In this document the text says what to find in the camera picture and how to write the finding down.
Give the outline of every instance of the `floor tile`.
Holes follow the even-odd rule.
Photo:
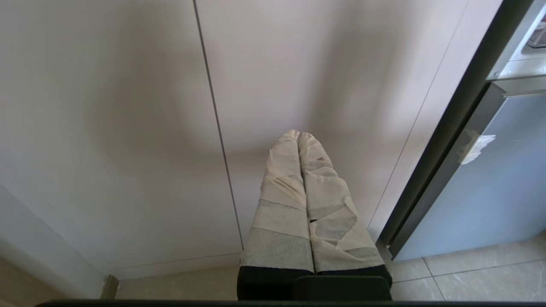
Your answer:
[[[530,240],[425,257],[433,276],[546,259],[546,232]]]
[[[237,300],[239,267],[121,281],[116,299]]]
[[[390,294],[393,300],[443,300],[432,277],[396,282]]]
[[[434,277],[450,300],[546,302],[546,261]]]
[[[388,248],[386,248],[380,240],[377,241],[376,246],[383,261],[385,261],[387,269],[393,277],[393,282],[431,276],[422,258],[393,262]]]

